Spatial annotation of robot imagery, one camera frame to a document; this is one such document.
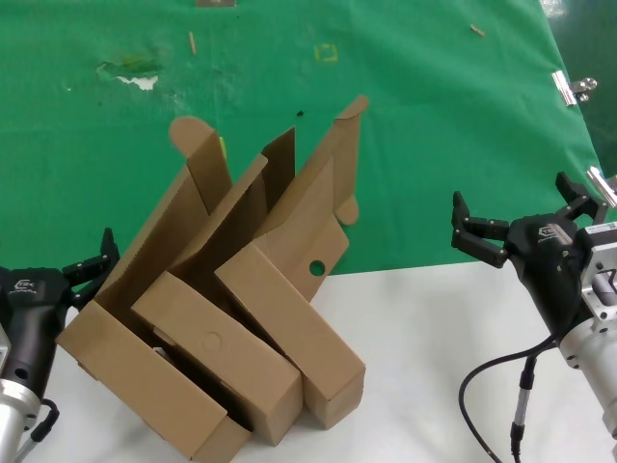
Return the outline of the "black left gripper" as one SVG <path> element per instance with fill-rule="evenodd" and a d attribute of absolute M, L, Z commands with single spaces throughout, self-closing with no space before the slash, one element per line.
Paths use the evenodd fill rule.
<path fill-rule="evenodd" d="M 1 269 L 1 327 L 11 343 L 1 372 L 3 379 L 21 386 L 48 383 L 68 303 L 82 310 L 119 260 L 113 231 L 106 228 L 99 255 L 66 266 L 62 272 L 52 268 Z"/>

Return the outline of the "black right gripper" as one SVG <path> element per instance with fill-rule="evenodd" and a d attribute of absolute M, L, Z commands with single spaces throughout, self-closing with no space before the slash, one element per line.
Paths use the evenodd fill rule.
<path fill-rule="evenodd" d="M 550 334 L 563 340 L 590 317 L 581 301 L 584 252 L 575 246 L 575 237 L 584 227 L 603 224 L 608 206 L 565 172 L 557 174 L 555 187 L 563 207 L 555 214 L 517 219 L 509 231 L 507 221 L 472 217 L 462 193 L 455 191 L 451 245 L 495 268 L 501 268 L 509 254 Z"/>

